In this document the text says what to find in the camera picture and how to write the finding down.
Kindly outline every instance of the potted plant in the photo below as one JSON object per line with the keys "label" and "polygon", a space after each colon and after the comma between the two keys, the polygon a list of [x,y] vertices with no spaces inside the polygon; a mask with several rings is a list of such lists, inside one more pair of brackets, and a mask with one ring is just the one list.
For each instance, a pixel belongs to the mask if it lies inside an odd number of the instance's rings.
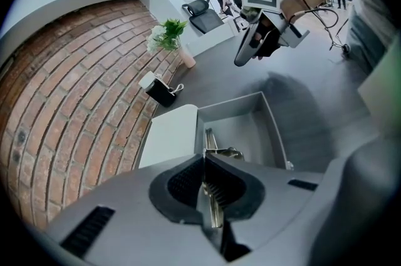
{"label": "potted plant", "polygon": [[178,51],[188,68],[195,66],[195,59],[181,45],[180,35],[184,32],[186,25],[187,21],[180,22],[178,19],[168,19],[160,26],[155,26],[152,29],[152,34],[147,38],[148,51],[154,52],[158,47],[167,51]]}

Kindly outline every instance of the vase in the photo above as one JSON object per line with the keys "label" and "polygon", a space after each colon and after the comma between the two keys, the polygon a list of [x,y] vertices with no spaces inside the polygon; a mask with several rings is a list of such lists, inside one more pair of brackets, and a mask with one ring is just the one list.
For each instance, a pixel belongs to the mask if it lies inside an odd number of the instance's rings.
{"label": "vase", "polygon": [[180,48],[178,48],[176,50],[178,52],[178,54],[180,55],[182,62],[187,66],[187,68],[192,68],[193,66],[195,66],[196,61],[194,59],[194,57],[192,57],[183,46],[181,46]]}

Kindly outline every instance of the curved brick wall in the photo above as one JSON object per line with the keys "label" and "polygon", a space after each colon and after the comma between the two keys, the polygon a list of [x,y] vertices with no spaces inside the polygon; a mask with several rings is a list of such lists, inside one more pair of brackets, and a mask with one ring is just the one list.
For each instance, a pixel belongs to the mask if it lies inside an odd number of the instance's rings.
{"label": "curved brick wall", "polygon": [[64,207],[131,170],[156,104],[149,70],[180,59],[146,50],[157,22],[138,0],[85,7],[29,38],[0,81],[0,172],[21,217],[44,228]]}

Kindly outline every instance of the green plant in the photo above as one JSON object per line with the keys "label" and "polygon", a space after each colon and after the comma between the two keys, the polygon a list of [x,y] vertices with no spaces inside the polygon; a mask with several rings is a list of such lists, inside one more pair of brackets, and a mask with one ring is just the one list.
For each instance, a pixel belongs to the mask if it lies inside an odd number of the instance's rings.
{"label": "green plant", "polygon": [[178,19],[168,19],[160,26],[152,29],[148,37],[148,50],[155,51],[163,47],[167,51],[173,51],[181,47],[180,35],[184,32],[187,21],[180,22]]}

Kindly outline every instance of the black mesh chair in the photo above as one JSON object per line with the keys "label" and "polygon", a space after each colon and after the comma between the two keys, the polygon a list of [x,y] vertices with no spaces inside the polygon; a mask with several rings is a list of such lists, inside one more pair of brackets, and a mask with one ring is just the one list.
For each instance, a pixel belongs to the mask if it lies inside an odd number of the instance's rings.
{"label": "black mesh chair", "polygon": [[195,0],[183,4],[182,7],[188,10],[190,23],[203,34],[224,24],[215,10],[209,9],[209,4],[205,0]]}

